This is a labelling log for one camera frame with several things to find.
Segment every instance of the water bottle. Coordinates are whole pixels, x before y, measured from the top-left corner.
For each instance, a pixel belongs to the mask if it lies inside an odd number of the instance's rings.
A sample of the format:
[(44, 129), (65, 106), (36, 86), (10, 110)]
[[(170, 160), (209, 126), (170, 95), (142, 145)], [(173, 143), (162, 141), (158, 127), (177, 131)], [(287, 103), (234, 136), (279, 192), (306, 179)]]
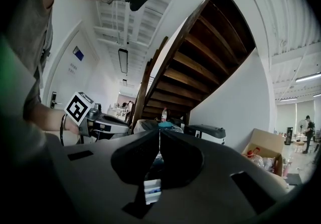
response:
[(165, 107), (162, 113), (162, 122), (165, 122), (167, 119), (167, 108)]

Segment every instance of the rectangular slot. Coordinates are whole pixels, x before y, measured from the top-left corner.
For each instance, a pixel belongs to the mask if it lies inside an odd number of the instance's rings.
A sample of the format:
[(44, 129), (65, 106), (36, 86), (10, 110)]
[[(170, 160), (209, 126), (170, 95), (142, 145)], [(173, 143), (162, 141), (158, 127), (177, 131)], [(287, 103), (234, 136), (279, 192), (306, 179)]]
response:
[(231, 178), (257, 214), (266, 211), (275, 204), (275, 200), (272, 199), (246, 172), (242, 171), (240, 173), (232, 174)]
[(93, 155), (93, 153), (90, 151), (83, 151), (83, 152), (79, 152), (79, 153), (75, 153), (75, 154), (68, 154), (68, 158), (71, 161), (75, 161), (75, 160), (79, 160), (81, 158), (88, 157), (90, 155)]

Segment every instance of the cardboard box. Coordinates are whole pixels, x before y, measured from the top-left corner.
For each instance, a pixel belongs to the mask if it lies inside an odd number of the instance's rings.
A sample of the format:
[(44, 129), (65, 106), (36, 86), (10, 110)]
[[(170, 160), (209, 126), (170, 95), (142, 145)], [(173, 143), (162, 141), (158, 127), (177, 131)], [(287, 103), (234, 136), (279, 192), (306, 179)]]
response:
[(256, 147), (260, 148), (257, 155), (261, 157), (274, 158), (275, 170), (273, 175), (282, 177), (283, 174), (283, 157), (282, 150), (284, 146), (284, 139), (281, 136), (254, 129), (249, 144), (243, 150), (243, 154), (247, 154), (249, 150), (254, 150)]

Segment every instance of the hand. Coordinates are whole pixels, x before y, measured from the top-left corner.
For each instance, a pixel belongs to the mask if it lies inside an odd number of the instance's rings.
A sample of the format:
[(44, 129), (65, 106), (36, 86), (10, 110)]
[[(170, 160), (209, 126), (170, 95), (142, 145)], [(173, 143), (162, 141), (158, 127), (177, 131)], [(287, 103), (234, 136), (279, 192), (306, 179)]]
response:
[(73, 122), (73, 120), (67, 115), (65, 129), (71, 131), (72, 133), (79, 135), (79, 130), (77, 125)]

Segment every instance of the fluorescent light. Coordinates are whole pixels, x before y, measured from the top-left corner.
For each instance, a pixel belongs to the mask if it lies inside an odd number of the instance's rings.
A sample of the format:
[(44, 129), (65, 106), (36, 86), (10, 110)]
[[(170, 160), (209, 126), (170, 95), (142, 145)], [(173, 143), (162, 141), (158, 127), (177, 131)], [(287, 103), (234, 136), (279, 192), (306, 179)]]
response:
[(291, 99), (282, 99), (280, 101), (292, 101), (292, 100), (297, 100), (297, 98), (291, 98)]
[(305, 77), (301, 77), (301, 78), (297, 78), (295, 80), (295, 82), (302, 82), (302, 81), (307, 81), (307, 80), (311, 80), (311, 79), (315, 79), (315, 78), (319, 78), (321, 77), (321, 73), (317, 73), (317, 74), (313, 74), (313, 75), (310, 75), (310, 76), (305, 76)]
[(127, 73), (127, 65), (128, 65), (128, 51), (124, 49), (118, 50), (119, 55), (119, 64), (120, 64), (120, 70), (122, 73)]

